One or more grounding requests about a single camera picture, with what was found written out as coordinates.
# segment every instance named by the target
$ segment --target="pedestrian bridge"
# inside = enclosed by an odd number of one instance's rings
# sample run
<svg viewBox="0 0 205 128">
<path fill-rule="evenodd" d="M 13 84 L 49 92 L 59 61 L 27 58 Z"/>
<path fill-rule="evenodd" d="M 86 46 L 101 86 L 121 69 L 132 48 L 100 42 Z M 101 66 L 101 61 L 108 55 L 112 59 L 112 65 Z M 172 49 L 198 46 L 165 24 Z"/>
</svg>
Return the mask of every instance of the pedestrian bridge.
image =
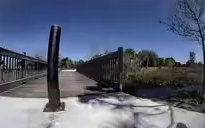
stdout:
<svg viewBox="0 0 205 128">
<path fill-rule="evenodd" d="M 0 47 L 0 128 L 205 128 L 203 113 L 121 92 L 121 47 L 76 70 L 58 69 L 54 30 L 48 62 Z"/>
</svg>

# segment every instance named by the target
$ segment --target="black post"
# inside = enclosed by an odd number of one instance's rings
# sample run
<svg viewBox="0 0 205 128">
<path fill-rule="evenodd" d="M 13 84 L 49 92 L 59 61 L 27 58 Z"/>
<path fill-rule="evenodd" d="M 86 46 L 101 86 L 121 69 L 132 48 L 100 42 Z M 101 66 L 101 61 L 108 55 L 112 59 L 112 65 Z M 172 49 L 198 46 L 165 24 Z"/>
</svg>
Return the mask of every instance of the black post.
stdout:
<svg viewBox="0 0 205 128">
<path fill-rule="evenodd" d="M 118 84 L 119 84 L 120 91 L 122 91 L 123 89 L 122 71 L 123 71 L 123 47 L 119 47 L 118 48 Z"/>
<path fill-rule="evenodd" d="M 64 110 L 64 103 L 60 102 L 60 90 L 58 85 L 58 53 L 60 34 L 61 28 L 59 26 L 51 26 L 47 59 L 47 86 L 49 103 L 46 105 L 44 110 L 47 112 Z"/>
</svg>

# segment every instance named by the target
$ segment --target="wooden railing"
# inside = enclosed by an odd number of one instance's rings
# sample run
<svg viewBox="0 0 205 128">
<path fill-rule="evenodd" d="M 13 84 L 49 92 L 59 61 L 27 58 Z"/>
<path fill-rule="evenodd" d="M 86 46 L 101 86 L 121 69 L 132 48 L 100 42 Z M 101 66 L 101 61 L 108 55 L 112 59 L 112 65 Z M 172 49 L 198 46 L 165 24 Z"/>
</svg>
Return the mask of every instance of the wooden railing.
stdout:
<svg viewBox="0 0 205 128">
<path fill-rule="evenodd" d="M 77 66 L 77 72 L 122 90 L 123 48 Z"/>
<path fill-rule="evenodd" d="M 46 66 L 46 61 L 0 47 L 0 92 L 11 83 L 46 74 Z"/>
</svg>

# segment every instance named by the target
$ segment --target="bridge railing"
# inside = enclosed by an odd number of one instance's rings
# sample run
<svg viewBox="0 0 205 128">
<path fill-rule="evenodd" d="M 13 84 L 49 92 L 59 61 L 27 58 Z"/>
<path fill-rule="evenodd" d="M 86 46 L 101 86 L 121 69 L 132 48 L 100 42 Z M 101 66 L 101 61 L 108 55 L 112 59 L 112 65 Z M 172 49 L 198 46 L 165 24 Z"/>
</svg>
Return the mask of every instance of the bridge railing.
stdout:
<svg viewBox="0 0 205 128">
<path fill-rule="evenodd" d="M 122 89 L 123 48 L 119 47 L 115 52 L 79 64 L 76 69 L 97 82 Z"/>
<path fill-rule="evenodd" d="M 46 61 L 0 47 L 0 92 L 46 74 Z"/>
</svg>

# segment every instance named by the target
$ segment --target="tree trunk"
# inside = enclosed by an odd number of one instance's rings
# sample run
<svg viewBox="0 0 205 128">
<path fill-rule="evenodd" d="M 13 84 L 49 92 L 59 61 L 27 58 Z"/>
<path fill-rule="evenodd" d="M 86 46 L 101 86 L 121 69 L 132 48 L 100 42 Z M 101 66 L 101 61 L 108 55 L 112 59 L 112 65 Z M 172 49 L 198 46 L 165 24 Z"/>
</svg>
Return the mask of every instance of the tree trunk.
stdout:
<svg viewBox="0 0 205 128">
<path fill-rule="evenodd" d="M 203 84 L 202 84 L 200 104 L 203 103 L 203 100 L 205 98 L 205 42 L 204 41 L 202 41 L 202 52 L 203 52 Z"/>
</svg>

